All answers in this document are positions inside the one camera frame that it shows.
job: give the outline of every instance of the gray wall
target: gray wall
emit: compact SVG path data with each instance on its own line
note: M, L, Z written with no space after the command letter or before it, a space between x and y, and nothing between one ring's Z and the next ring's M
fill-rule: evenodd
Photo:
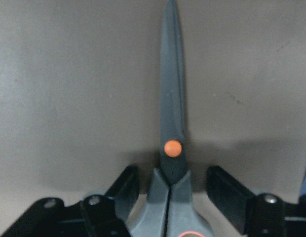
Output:
M296 201L306 166L306 1L179 0L198 210L219 164ZM32 202L72 204L159 147L164 0L0 0L0 233Z

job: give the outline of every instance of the orange dot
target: orange dot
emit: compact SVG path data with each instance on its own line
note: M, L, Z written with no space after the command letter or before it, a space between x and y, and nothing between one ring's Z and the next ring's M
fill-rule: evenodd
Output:
M169 157L177 157L182 152L182 144L177 140L169 140L164 145L164 151Z

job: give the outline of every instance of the metal screw head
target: metal screw head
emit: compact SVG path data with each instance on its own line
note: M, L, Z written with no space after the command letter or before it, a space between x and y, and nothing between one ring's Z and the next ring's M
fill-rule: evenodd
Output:
M265 234L265 235L267 235L267 234L269 234L269 230L268 230L268 229L263 229L263 230L262 230L262 233Z
M273 195L267 194L265 195L265 201L270 203L270 204L274 204L277 202L277 198Z
M110 231L111 236L118 236L119 232L118 231Z
M92 196L88 201L89 205L97 205L99 202L100 199L98 196Z
M54 198L49 199L44 205L44 208L52 208L56 205L56 200Z

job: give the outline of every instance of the scissor blade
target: scissor blade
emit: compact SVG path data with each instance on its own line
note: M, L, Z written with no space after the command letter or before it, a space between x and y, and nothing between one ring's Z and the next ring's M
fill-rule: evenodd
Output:
M170 184L186 173L184 151L184 73L183 52L177 4L169 0L163 17L161 39L161 169ZM169 140L182 144L182 152L169 157L164 145Z

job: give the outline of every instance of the scissors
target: scissors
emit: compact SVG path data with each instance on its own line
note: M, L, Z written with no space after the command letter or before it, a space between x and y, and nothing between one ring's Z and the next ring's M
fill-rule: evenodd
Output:
M185 156L183 48L177 3L166 3L161 34L160 169L146 204L128 228L133 237L213 237L192 203Z

